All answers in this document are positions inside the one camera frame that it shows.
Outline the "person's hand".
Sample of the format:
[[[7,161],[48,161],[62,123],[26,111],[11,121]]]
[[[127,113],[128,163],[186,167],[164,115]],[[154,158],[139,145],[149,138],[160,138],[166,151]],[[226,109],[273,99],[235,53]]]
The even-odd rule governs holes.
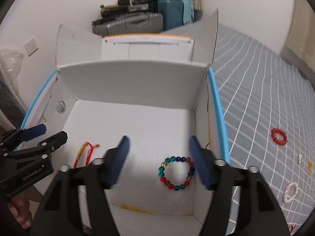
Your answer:
[[[10,212],[16,218],[18,223],[24,228],[31,227],[32,214],[29,210],[30,202],[25,192],[16,195],[8,204]]]

